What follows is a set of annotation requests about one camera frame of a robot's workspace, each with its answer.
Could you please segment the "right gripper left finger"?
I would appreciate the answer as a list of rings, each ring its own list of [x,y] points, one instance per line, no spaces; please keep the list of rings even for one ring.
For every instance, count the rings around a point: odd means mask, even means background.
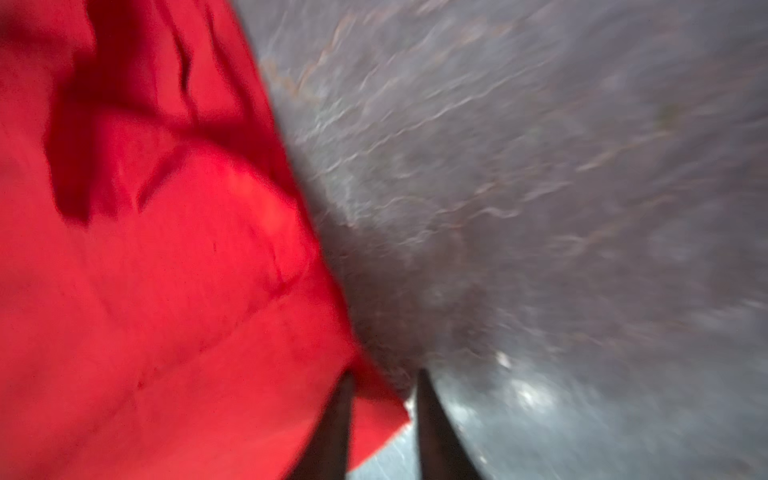
[[[355,380],[351,372],[340,376],[304,451],[287,476],[289,480],[344,480]]]

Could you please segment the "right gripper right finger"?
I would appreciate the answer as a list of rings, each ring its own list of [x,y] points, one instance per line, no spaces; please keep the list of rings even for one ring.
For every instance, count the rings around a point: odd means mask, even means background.
[[[431,381],[421,369],[416,385],[416,423],[420,475],[424,480],[480,480]]]

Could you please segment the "red shorts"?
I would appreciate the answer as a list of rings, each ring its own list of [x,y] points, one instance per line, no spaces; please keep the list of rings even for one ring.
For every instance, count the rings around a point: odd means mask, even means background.
[[[226,1],[1,5],[1,475],[278,479],[356,339]]]

